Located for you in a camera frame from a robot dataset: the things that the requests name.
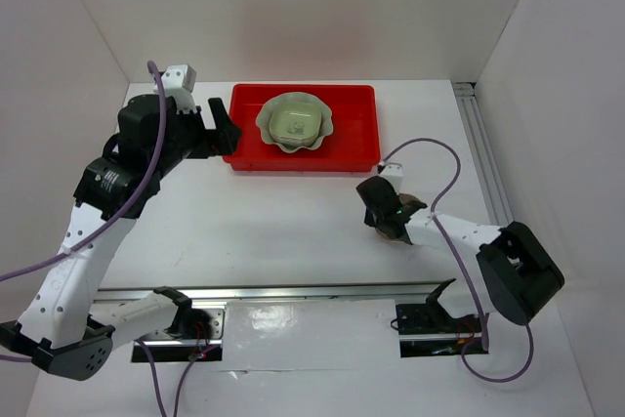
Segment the green square plate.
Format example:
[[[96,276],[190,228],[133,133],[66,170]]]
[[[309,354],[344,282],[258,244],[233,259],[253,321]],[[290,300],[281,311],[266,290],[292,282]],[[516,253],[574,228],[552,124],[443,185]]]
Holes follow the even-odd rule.
[[[308,146],[318,137],[321,122],[321,108],[317,104],[280,103],[272,111],[269,131],[276,142]]]

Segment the green scalloped bowl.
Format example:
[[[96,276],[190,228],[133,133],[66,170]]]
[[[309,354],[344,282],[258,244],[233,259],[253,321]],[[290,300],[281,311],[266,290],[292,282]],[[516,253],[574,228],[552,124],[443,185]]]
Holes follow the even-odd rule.
[[[302,102],[317,104],[321,108],[322,122],[321,128],[316,140],[308,146],[289,146],[279,142],[276,142],[270,135],[269,124],[273,109],[280,103],[286,102]],[[277,146],[283,152],[292,154],[299,150],[318,150],[320,149],[325,138],[331,136],[334,133],[333,113],[331,108],[324,103],[320,98],[315,95],[304,92],[288,92],[278,96],[275,96],[265,102],[261,110],[259,111],[255,124],[260,130],[261,140],[264,144],[269,146]]]

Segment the pink-brown square panda plate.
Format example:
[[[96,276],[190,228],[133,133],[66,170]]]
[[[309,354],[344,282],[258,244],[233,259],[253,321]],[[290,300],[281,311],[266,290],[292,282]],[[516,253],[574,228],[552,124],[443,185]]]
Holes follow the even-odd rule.
[[[396,198],[396,202],[389,208],[385,208],[381,211],[377,219],[376,231],[378,233],[378,226],[385,222],[405,225],[407,231],[407,224],[410,222],[411,217],[427,207],[428,205],[418,197],[411,194],[400,193]]]

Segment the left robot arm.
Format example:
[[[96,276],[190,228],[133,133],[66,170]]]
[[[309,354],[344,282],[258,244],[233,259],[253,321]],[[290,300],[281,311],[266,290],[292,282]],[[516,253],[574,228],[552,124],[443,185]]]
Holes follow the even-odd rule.
[[[240,129],[219,98],[208,101],[215,123],[205,127],[201,111],[183,113],[173,98],[139,95],[117,115],[118,132],[84,170],[60,249],[30,306],[1,325],[1,344],[41,370],[85,381],[116,348],[157,330],[185,336],[209,321],[192,300],[171,287],[157,287],[140,300],[93,313],[104,275],[124,238],[160,182],[187,158],[235,152]]]

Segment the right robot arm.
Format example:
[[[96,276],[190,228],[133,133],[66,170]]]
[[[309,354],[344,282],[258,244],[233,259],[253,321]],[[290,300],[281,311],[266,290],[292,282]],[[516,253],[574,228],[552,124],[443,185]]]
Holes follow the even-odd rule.
[[[564,286],[562,271],[523,223],[497,227],[433,212],[418,199],[402,199],[380,176],[356,191],[365,206],[365,224],[388,240],[459,256],[462,279],[484,313],[526,326]]]

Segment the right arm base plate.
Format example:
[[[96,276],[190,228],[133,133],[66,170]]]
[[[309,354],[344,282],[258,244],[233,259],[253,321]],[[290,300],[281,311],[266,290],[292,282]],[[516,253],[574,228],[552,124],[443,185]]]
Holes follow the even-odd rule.
[[[401,358],[486,354],[481,344],[481,326],[475,315],[452,318],[433,312],[426,304],[397,304],[390,321],[398,334]]]

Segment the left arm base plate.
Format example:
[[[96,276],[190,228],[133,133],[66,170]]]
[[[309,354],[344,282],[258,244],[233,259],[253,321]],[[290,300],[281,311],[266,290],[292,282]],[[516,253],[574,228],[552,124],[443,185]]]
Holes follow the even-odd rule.
[[[200,362],[221,361],[225,319],[224,308],[204,309],[204,314],[199,314],[180,336],[157,330],[143,336],[141,341],[155,363],[189,362],[199,353],[202,353],[198,359]]]

